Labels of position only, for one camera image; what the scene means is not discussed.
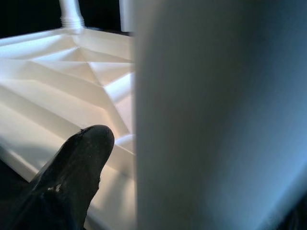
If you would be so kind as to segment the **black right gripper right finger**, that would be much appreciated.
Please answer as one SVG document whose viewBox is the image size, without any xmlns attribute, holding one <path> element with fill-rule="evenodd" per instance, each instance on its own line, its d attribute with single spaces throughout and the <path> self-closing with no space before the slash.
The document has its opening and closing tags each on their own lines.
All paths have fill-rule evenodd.
<svg viewBox="0 0 307 230">
<path fill-rule="evenodd" d="M 305 230 L 307 228 L 307 191 L 284 194 L 269 211 L 262 230 Z"/>
</svg>

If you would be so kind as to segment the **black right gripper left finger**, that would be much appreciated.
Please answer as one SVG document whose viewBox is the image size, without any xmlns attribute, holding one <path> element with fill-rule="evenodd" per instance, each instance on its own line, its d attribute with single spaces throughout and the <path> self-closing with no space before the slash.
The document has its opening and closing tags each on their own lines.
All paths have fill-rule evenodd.
<svg viewBox="0 0 307 230">
<path fill-rule="evenodd" d="M 93 125 L 68 138 L 22 189 L 4 217 L 6 230 L 81 230 L 115 138 Z"/>
</svg>

